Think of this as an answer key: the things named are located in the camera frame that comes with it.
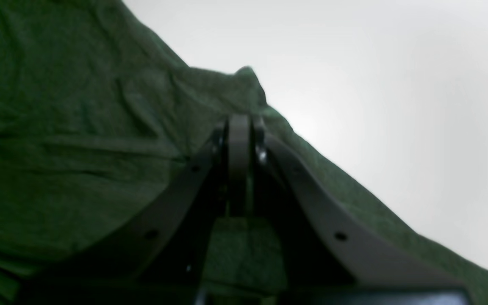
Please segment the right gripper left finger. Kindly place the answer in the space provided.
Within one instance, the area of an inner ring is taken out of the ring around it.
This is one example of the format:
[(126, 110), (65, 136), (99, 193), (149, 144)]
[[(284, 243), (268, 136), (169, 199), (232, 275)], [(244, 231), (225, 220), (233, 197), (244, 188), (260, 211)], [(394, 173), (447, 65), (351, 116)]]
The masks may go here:
[(194, 305), (217, 218), (241, 212), (241, 116), (215, 127), (149, 206), (29, 280), (22, 305)]

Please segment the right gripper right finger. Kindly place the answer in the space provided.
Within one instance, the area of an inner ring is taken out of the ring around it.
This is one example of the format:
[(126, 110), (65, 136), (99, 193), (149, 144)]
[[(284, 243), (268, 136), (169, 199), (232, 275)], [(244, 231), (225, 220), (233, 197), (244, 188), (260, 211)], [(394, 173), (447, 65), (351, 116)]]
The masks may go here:
[(280, 242), (278, 305), (472, 305), (466, 285), (386, 242), (325, 191), (258, 117), (240, 116), (240, 207)]

